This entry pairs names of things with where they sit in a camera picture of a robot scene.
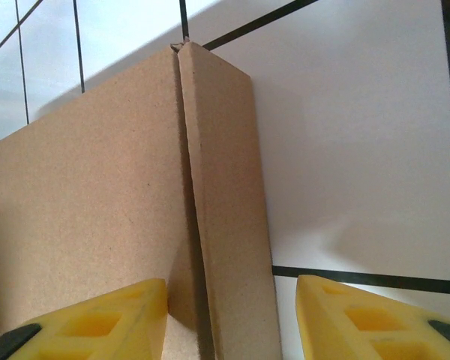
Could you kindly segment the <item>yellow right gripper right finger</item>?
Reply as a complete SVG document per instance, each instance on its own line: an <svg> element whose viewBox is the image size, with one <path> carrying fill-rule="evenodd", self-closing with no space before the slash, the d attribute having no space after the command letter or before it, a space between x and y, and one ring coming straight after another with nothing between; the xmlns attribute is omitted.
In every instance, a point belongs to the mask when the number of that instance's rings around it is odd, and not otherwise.
<svg viewBox="0 0 450 360"><path fill-rule="evenodd" d="M296 284L306 359L450 359L450 319L314 275Z"/></svg>

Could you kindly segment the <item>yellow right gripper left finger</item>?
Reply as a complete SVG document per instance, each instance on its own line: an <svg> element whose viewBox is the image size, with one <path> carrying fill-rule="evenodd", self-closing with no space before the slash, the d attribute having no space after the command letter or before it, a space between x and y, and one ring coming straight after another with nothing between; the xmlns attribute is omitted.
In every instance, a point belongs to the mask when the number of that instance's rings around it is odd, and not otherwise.
<svg viewBox="0 0 450 360"><path fill-rule="evenodd" d="M160 359L167 316L165 280L144 280L5 332L0 359Z"/></svg>

